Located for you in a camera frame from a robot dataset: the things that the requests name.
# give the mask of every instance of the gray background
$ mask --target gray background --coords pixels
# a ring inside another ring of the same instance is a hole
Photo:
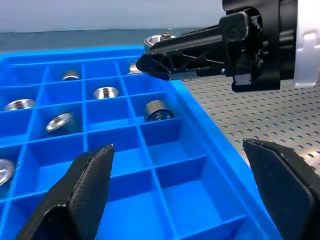
[[[1,0],[0,33],[197,28],[224,14],[221,0]]]

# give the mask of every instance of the perforated surface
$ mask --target perforated surface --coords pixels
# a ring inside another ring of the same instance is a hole
[[[244,138],[294,148],[320,174],[320,84],[294,89],[282,81],[277,91],[235,93],[232,78],[203,77],[187,82],[192,95],[210,114],[244,160]]]

